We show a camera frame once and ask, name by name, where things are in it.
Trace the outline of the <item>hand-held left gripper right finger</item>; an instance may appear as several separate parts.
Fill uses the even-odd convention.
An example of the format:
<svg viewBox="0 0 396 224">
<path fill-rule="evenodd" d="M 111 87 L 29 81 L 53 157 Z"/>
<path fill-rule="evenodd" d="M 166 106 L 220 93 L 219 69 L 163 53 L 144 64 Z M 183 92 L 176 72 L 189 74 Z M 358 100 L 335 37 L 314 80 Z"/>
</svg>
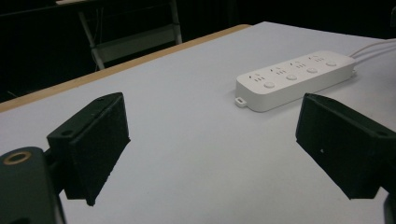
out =
<svg viewBox="0 0 396 224">
<path fill-rule="evenodd" d="M 334 99 L 307 93 L 296 142 L 349 199 L 396 196 L 396 132 Z"/>
</svg>

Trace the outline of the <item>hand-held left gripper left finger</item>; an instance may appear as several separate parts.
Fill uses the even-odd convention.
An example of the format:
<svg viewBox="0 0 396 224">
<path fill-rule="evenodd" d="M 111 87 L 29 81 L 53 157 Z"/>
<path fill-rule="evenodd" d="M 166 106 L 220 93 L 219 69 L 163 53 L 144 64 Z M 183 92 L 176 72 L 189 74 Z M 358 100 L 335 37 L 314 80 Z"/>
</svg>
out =
<svg viewBox="0 0 396 224">
<path fill-rule="evenodd" d="M 69 200 L 95 205 L 122 151 L 130 142 L 121 92 L 99 97 L 47 136 L 47 162 L 56 189 Z"/>
</svg>

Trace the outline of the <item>white power strip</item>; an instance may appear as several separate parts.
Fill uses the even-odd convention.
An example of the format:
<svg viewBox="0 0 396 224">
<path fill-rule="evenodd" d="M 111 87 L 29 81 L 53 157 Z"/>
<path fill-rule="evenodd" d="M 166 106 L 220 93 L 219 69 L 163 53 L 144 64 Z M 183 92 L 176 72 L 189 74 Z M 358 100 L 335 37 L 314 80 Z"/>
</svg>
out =
<svg viewBox="0 0 396 224">
<path fill-rule="evenodd" d="M 322 50 L 247 72 L 236 78 L 234 102 L 265 112 L 350 79 L 355 63 L 352 57 Z"/>
</svg>

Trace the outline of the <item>white metal stand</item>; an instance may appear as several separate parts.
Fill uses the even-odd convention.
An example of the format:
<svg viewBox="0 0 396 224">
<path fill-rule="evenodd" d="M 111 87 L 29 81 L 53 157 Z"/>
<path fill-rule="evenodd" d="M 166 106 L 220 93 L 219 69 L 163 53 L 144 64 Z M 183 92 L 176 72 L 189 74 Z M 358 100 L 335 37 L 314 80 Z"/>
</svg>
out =
<svg viewBox="0 0 396 224">
<path fill-rule="evenodd" d="M 96 43 L 89 27 L 88 21 L 82 11 L 78 13 L 79 20 L 89 41 L 92 59 L 97 70 L 105 69 L 105 63 L 136 54 L 143 50 L 153 49 L 164 44 L 173 42 L 182 44 L 182 33 L 177 12 L 176 0 L 165 0 L 169 7 L 172 22 L 164 26 L 154 28 L 142 33 L 128 35 L 104 43 Z"/>
</svg>

